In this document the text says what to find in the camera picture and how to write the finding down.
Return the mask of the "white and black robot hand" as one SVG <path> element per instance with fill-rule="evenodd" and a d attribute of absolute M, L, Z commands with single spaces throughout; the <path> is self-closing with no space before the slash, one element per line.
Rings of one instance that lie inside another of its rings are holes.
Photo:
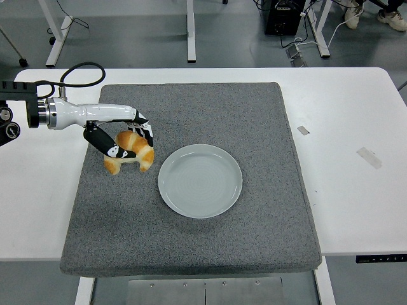
<path fill-rule="evenodd" d="M 80 104 L 74 105 L 61 98 L 45 100 L 46 124 L 51 130 L 63 130 L 71 125 L 84 128 L 83 137 L 89 144 L 107 157 L 129 159 L 136 153 L 125 149 L 105 131 L 98 123 L 124 122 L 131 131 L 147 140 L 153 147 L 153 131 L 149 120 L 137 109 L 128 105 L 116 104 Z"/>

